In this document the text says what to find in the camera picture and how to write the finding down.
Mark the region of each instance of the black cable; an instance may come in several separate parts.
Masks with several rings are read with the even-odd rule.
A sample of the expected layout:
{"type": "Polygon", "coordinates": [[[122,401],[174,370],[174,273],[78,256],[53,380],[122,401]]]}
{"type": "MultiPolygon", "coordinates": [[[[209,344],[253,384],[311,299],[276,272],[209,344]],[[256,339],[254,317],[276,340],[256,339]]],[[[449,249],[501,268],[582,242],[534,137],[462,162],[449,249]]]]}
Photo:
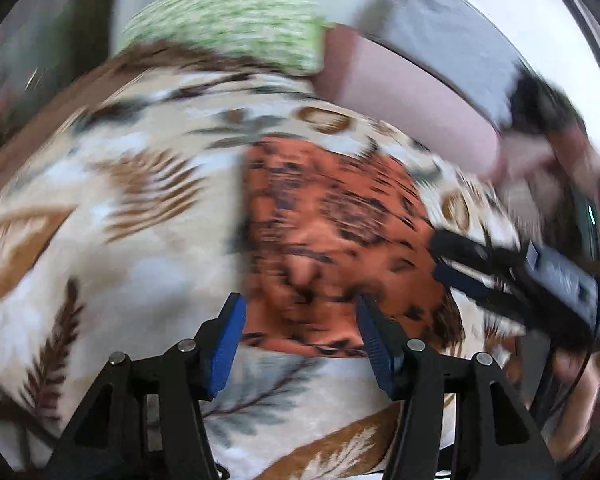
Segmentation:
{"type": "Polygon", "coordinates": [[[593,348],[594,348],[594,345],[596,343],[596,340],[598,339],[598,330],[600,328],[600,279],[598,279],[596,281],[598,282],[598,300],[596,301],[596,325],[595,325],[595,328],[593,330],[593,338],[591,340],[589,348],[587,349],[587,352],[585,354],[584,360],[582,361],[582,365],[580,366],[580,370],[578,371],[578,374],[576,375],[576,378],[573,380],[573,383],[571,383],[571,386],[569,387],[569,389],[567,390],[567,392],[562,396],[562,398],[560,399],[560,401],[558,403],[556,403],[556,405],[549,412],[549,417],[548,418],[551,418],[556,413],[558,413],[561,409],[563,409],[564,405],[567,403],[567,400],[569,400],[569,398],[571,397],[571,395],[575,391],[576,387],[578,386],[578,383],[580,382],[580,379],[584,375],[584,371],[587,368],[587,364],[589,363],[589,359],[591,358],[591,354],[593,354],[593,348]]]}

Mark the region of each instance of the blue gripper pad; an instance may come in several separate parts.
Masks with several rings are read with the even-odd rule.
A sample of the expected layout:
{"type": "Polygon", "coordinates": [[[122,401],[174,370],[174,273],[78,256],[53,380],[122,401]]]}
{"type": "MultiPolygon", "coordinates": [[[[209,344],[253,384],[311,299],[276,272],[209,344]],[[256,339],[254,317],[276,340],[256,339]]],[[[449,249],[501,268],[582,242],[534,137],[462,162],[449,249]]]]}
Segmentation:
{"type": "Polygon", "coordinates": [[[356,319],[358,329],[365,344],[366,355],[369,357],[371,368],[376,376],[378,386],[389,398],[394,394],[395,362],[389,349],[382,341],[380,331],[374,322],[374,314],[379,312],[374,306],[368,304],[364,296],[359,296],[356,302],[356,319]]]}
{"type": "Polygon", "coordinates": [[[237,292],[232,292],[216,320],[221,323],[221,327],[218,331],[218,344],[210,359],[209,382],[206,386],[207,392],[214,399],[226,386],[246,317],[247,304],[244,298],[237,292]]]}

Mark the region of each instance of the folded orange cloth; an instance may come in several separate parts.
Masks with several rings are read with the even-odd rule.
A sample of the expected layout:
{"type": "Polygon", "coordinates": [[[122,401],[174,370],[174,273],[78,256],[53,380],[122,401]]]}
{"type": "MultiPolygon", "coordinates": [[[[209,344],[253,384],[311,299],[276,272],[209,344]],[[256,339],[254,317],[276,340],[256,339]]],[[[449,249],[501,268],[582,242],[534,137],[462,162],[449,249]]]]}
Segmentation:
{"type": "Polygon", "coordinates": [[[244,342],[302,355],[364,356],[354,299],[371,293],[438,349],[462,322],[431,273],[433,227],[404,166],[372,142],[353,158],[264,137],[247,154],[251,269],[244,342]]]}

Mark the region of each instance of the bolt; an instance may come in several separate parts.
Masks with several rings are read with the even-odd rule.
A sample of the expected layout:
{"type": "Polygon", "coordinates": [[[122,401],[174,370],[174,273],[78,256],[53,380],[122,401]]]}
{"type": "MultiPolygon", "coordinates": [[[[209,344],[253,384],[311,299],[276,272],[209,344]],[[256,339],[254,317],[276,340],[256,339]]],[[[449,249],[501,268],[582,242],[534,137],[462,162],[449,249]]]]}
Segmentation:
{"type": "Polygon", "coordinates": [[[491,357],[487,352],[480,352],[475,360],[478,361],[481,365],[490,366],[493,363],[493,357],[491,357]]]}
{"type": "Polygon", "coordinates": [[[125,359],[126,354],[124,352],[113,352],[113,354],[109,356],[109,364],[114,366],[119,365],[123,363],[125,359]]]}
{"type": "Polygon", "coordinates": [[[178,343],[178,350],[181,352],[191,352],[196,347],[196,342],[193,339],[183,339],[178,343]]]}
{"type": "Polygon", "coordinates": [[[425,348],[425,344],[420,339],[409,339],[407,346],[414,352],[422,352],[425,348]]]}

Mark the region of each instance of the green and white cloth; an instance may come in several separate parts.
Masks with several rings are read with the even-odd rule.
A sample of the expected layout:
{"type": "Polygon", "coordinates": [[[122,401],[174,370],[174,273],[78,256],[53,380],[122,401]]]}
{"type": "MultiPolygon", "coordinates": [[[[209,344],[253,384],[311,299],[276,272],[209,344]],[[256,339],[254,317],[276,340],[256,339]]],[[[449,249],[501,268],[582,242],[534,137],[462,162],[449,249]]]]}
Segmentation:
{"type": "Polygon", "coordinates": [[[304,75],[322,69],[323,25],[314,0],[157,0],[129,21],[118,46],[170,40],[304,75]]]}

